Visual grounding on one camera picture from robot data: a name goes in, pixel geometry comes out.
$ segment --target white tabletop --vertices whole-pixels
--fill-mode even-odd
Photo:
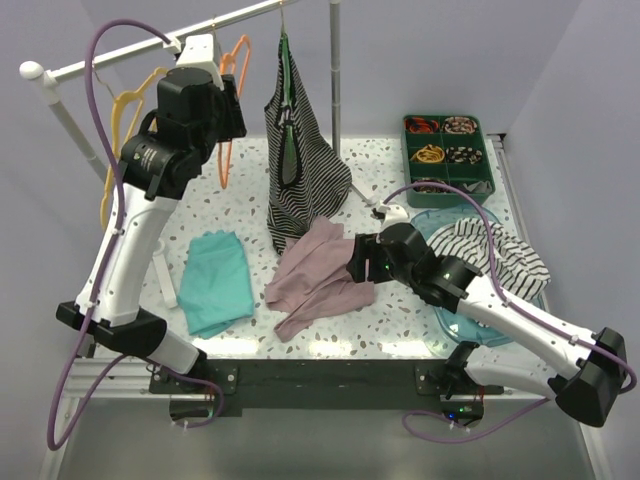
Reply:
[[[514,234],[516,226],[493,145],[487,151],[496,183],[496,191],[485,203]],[[354,176],[360,177],[381,196],[404,184],[402,152],[399,138],[343,139],[342,156]],[[229,187],[220,188],[217,164],[212,159],[203,174],[189,184],[188,192],[169,219],[162,238],[167,245],[167,260],[176,291],[187,261],[187,249],[193,237],[206,231],[235,232],[242,241],[255,301],[253,318],[238,320],[226,332],[203,340],[190,337],[180,308],[167,309],[160,293],[153,267],[149,268],[141,295],[145,309],[166,319],[169,328],[207,353],[210,358],[251,359],[390,359],[446,358],[455,348],[441,330],[435,311],[397,282],[376,286],[373,305],[338,317],[316,320],[288,343],[274,334],[274,326],[285,313],[266,308],[264,287],[271,281],[277,255],[271,246],[266,226],[269,191],[266,138],[249,138],[234,142],[233,166]],[[397,198],[406,205],[404,195]],[[408,208],[412,215],[420,210]],[[344,223],[345,236],[373,233],[380,222],[355,193],[350,193],[342,210],[332,219]],[[502,349],[518,349],[510,344]],[[101,346],[98,358],[116,354]]]

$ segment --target mauve fabric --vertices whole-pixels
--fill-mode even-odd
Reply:
[[[301,239],[287,239],[278,271],[264,293],[269,309],[289,313],[274,328],[283,342],[318,318],[374,302],[373,283],[355,283],[347,272],[354,240],[343,236],[344,225],[318,217]]]

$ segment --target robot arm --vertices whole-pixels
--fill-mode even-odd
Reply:
[[[116,352],[145,358],[181,374],[197,376],[206,355],[140,308],[140,292],[160,233],[190,180],[200,175],[217,142],[243,137],[246,129],[233,76],[220,76],[212,35],[187,38],[177,67],[160,80],[158,108],[123,147],[124,223],[103,275],[97,301],[90,292],[115,229],[115,196],[97,260],[75,301],[60,304],[56,317],[80,329],[94,307],[88,333]],[[149,130],[153,120],[157,131]]]
[[[380,234],[356,236],[347,267],[356,282],[400,281],[427,304],[490,325],[533,354],[504,354],[462,342],[447,360],[444,376],[435,379],[449,392],[448,397],[459,386],[508,386],[554,399],[565,413],[587,425],[604,424],[626,373],[578,341],[626,360],[620,334],[609,328],[594,334],[507,292],[506,304],[480,270],[456,257],[436,257],[407,219],[402,221],[399,214],[393,218],[385,220]],[[514,305],[571,340],[526,318],[512,308]]]

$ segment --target gray floor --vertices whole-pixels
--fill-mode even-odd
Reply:
[[[487,425],[523,403],[487,407]],[[163,400],[92,401],[61,479],[592,479],[575,422],[554,405],[461,446],[409,436],[400,412],[265,411],[203,429],[172,428]],[[439,422],[416,426],[450,434]]]

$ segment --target striped garment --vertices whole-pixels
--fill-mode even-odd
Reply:
[[[502,287],[531,300],[549,284],[551,275],[538,254],[527,243],[507,233],[504,226],[491,223],[496,253],[496,271]],[[438,229],[427,241],[436,255],[451,255],[489,270],[487,232],[480,218],[462,218]]]
[[[320,135],[286,34],[280,39],[278,56],[276,91],[265,107],[265,118],[270,186],[267,227],[281,255],[286,238],[301,238],[316,217],[338,212],[349,193],[351,171]]]

